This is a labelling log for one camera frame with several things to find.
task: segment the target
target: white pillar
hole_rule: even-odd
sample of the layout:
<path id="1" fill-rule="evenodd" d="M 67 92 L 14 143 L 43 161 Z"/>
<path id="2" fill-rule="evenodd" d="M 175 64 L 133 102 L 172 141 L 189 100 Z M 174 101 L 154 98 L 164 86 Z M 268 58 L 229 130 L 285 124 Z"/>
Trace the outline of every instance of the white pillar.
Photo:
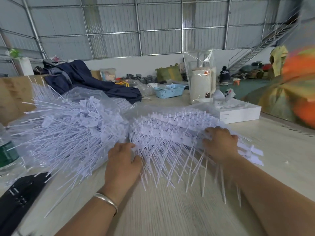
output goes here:
<path id="1" fill-rule="evenodd" d="M 20 58 L 19 59 L 23 75 L 34 75 L 34 71 L 28 57 Z"/>

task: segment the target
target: white box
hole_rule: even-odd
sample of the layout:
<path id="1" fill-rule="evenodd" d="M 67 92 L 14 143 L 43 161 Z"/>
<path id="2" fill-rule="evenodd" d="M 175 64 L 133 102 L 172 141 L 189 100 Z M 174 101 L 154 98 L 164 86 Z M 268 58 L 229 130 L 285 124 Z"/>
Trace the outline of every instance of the white box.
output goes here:
<path id="1" fill-rule="evenodd" d="M 228 108 L 228 106 L 231 104 L 240 104 L 242 106 Z M 261 106 L 251 104 L 251 103 L 246 103 L 241 100 L 234 99 L 234 98 L 228 100 L 226 104 L 220 105 L 219 107 L 210 105 L 208 108 L 210 114 L 219 118 L 220 121 L 226 124 L 234 123 L 234 122 L 257 120 L 259 119 L 261 109 L 262 109 Z"/>

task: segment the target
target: navy blue fabric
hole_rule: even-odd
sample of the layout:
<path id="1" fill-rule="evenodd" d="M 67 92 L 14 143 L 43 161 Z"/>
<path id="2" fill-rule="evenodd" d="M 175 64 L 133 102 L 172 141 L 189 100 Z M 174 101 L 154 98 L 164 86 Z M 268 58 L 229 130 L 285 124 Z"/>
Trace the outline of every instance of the navy blue fabric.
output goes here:
<path id="1" fill-rule="evenodd" d="M 220 72 L 220 83 L 225 82 L 225 81 L 229 81 L 230 80 L 230 71 L 229 70 L 222 70 Z"/>
<path id="2" fill-rule="evenodd" d="M 142 96 L 138 88 L 126 87 L 110 81 L 101 81 L 91 75 L 91 71 L 82 60 L 75 60 L 70 63 L 62 63 L 55 66 L 69 75 L 56 73 L 55 75 L 45 76 L 45 81 L 59 94 L 64 94 L 74 87 L 84 87 L 87 89 L 102 90 L 108 97 L 125 98 L 131 104 L 141 102 Z"/>

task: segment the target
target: green bottle label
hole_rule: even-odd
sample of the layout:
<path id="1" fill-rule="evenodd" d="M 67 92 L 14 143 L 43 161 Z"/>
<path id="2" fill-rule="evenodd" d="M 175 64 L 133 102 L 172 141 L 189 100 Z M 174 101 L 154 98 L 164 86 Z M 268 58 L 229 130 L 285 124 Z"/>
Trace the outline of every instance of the green bottle label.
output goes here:
<path id="1" fill-rule="evenodd" d="M 0 146 L 0 168 L 11 164 L 19 158 L 19 155 L 15 149 L 9 150 L 12 147 L 14 147 L 14 145 L 11 141 Z"/>

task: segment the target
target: hand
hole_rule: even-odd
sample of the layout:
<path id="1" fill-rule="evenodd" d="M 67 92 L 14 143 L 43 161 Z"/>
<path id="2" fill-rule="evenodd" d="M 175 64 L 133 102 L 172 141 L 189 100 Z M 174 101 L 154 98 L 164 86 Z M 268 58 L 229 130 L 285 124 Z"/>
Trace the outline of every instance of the hand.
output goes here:
<path id="1" fill-rule="evenodd" d="M 215 161 L 222 163 L 226 158 L 238 155 L 237 135 L 231 135 L 229 130 L 221 127 L 207 127 L 205 131 L 211 135 L 212 140 L 203 139 L 203 147 Z"/>
<path id="2" fill-rule="evenodd" d="M 142 169 L 142 159 L 138 155 L 131 162 L 133 147 L 135 147 L 133 143 L 116 143 L 108 152 L 105 184 L 99 192 L 110 198 L 117 206 L 136 182 Z"/>

